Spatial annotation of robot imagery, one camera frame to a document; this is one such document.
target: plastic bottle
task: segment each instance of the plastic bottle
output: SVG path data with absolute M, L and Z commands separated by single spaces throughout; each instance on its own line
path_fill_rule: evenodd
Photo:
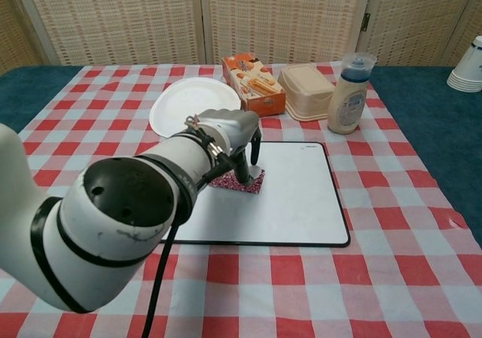
M 355 52 L 342 58 L 341 76 L 328 106 L 328 128 L 340 134 L 351 133 L 360 122 L 367 98 L 368 79 L 377 58 Z

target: robotic arm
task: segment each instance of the robotic arm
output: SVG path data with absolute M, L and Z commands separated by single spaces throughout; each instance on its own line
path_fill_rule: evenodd
M 261 142 L 250 111 L 207 110 L 134 157 L 87 167 L 63 199 L 32 179 L 17 134 L 0 124 L 0 268 L 59 309 L 91 312 L 113 300 L 197 194 L 234 169 L 250 184 Z

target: label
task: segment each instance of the label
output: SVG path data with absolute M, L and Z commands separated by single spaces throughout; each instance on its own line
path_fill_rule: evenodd
M 355 92 L 345 99 L 345 102 L 338 108 L 338 120 L 341 126 L 351 126 L 358 123 L 363 107 L 365 106 L 365 93 Z

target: red and white checkered tablecloth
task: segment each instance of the red and white checkered tablecloth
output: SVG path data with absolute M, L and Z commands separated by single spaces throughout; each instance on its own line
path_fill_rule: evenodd
M 277 77 L 282 65 L 272 65 Z M 333 82 L 338 63 L 318 64 Z M 160 141 L 148 124 L 180 78 L 222 81 L 219 65 L 85 67 L 20 133 L 35 181 L 62 196 L 95 160 Z M 346 213 L 347 248 L 176 245 L 151 336 L 482 336 L 482 251 L 375 91 L 360 128 L 261 121 L 264 140 L 325 144 Z M 0 270 L 0 337 L 137 337 L 161 247 L 122 293 L 77 315 Z

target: orange snack box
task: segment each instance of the orange snack box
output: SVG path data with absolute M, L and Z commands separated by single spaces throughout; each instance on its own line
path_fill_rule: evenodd
M 244 110 L 259 117 L 285 112 L 285 91 L 254 53 L 223 58 L 223 76 L 241 98 Z

